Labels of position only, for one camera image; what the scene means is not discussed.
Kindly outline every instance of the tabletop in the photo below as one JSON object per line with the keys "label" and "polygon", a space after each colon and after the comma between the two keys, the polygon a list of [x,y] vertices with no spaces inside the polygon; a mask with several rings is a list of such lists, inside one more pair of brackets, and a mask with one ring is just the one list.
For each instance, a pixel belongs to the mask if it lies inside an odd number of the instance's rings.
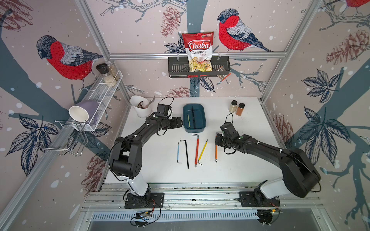
{"label": "tabletop", "polygon": [[[156,111],[158,102],[155,99],[151,104]],[[171,98],[163,100],[162,104],[169,104]],[[208,139],[208,144],[200,163],[195,165],[196,136],[185,131],[184,127],[169,129],[165,135],[154,134],[142,147],[141,173],[148,183],[226,183],[226,182],[260,182],[273,180],[282,176],[281,170],[275,165],[246,153],[236,152],[226,155],[223,148],[218,147],[218,159],[215,162],[215,134],[220,132],[220,126],[229,114],[232,100],[244,103],[245,108],[241,116],[233,114],[233,125],[239,135],[249,135],[259,140],[278,147],[278,143],[271,127],[256,97],[226,97],[226,98],[175,98],[172,103],[172,116],[182,116],[182,108],[188,103],[203,105],[206,116],[206,128],[199,135],[199,151]],[[125,123],[122,137],[126,137],[143,125],[145,119],[139,118],[131,108]],[[186,164],[185,143],[180,142],[179,162],[177,163],[177,146],[180,140],[186,140],[188,146],[189,167]],[[121,183],[111,172],[108,172],[105,183]]]}

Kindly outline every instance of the blue plastic container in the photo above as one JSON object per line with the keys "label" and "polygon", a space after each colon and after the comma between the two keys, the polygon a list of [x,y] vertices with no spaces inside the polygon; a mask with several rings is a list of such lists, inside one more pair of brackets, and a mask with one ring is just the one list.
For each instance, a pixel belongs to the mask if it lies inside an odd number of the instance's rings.
{"label": "blue plastic container", "polygon": [[[191,107],[194,110],[194,120],[195,127],[193,123],[193,112]],[[199,133],[204,130],[206,127],[206,115],[204,114],[204,108],[199,103],[190,103],[186,104],[182,108],[182,121],[184,122],[184,128],[189,133]]]}

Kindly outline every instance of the chip bag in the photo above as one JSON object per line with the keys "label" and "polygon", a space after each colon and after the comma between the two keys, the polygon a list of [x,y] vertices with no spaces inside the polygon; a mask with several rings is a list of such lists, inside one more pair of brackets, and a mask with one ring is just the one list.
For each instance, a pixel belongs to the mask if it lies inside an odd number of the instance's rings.
{"label": "chip bag", "polygon": [[190,71],[212,71],[213,32],[182,34]]}

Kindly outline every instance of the spice jar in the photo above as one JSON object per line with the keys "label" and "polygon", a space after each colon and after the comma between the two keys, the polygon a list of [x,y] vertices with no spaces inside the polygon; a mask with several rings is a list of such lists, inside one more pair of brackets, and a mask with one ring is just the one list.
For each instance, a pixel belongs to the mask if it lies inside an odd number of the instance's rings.
{"label": "spice jar", "polygon": [[229,107],[229,112],[234,113],[236,111],[236,108],[238,107],[238,102],[236,100],[233,100]]}
{"label": "spice jar", "polygon": [[107,61],[105,62],[105,64],[107,65],[108,70],[111,73],[111,75],[115,77],[115,79],[118,81],[120,79],[120,76],[117,75],[118,73],[117,67],[111,61]]}
{"label": "spice jar", "polygon": [[236,110],[236,115],[238,115],[238,116],[241,116],[242,115],[242,112],[243,112],[243,110],[244,110],[244,107],[245,107],[245,104],[243,104],[243,103],[239,103],[239,107],[238,107],[238,109]]}
{"label": "spice jar", "polygon": [[107,67],[107,64],[102,63],[96,66],[96,69],[99,71],[100,74],[102,74],[103,81],[107,86],[115,86],[117,84],[117,81],[114,79],[114,77],[109,73],[109,69]]}

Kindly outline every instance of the red-breasted bird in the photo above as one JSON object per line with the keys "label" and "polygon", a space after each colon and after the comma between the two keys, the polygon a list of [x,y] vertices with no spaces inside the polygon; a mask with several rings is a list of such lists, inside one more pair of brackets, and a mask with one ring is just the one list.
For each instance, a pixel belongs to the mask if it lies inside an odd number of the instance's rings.
{"label": "red-breasted bird", "polygon": [[342,11],[342,13],[340,13],[341,15],[343,15],[344,11],[348,7],[355,7],[356,8],[356,14],[354,16],[356,16],[358,14],[362,14],[362,12],[358,11],[358,9],[357,9],[358,7],[362,6],[365,3],[370,2],[370,0],[334,0],[332,2],[327,3],[327,5],[331,5],[331,4],[336,3],[338,1],[342,1],[346,4],[346,8]]}
{"label": "red-breasted bird", "polygon": [[243,51],[248,47],[259,47],[265,51],[271,51],[264,47],[252,33],[252,29],[242,22],[236,9],[223,10],[217,20],[220,21],[218,37],[228,51]]}
{"label": "red-breasted bird", "polygon": [[94,62],[103,57],[81,47],[59,42],[49,35],[42,36],[37,41],[36,48],[40,58],[46,58],[63,77],[82,80],[82,88],[79,91],[86,89],[84,78],[92,72]]}

